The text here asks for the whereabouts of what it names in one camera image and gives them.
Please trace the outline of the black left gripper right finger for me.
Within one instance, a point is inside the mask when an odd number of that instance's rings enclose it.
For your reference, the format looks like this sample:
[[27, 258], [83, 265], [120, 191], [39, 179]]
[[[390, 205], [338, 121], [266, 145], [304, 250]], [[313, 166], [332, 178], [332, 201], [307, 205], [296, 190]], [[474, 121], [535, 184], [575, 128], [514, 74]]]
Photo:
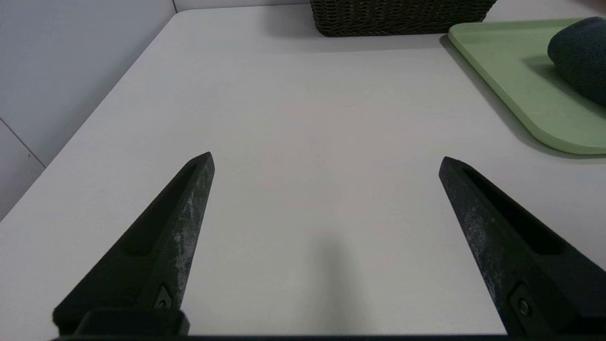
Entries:
[[605, 335], [602, 268], [465, 162], [439, 178], [508, 335]]

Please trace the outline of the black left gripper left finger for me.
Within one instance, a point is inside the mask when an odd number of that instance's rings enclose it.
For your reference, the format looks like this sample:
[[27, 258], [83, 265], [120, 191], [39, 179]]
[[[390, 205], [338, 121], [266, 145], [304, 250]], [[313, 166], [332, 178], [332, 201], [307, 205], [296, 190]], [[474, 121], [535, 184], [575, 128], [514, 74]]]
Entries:
[[214, 171], [211, 153], [184, 164], [54, 309], [61, 337], [187, 335], [180, 306]]

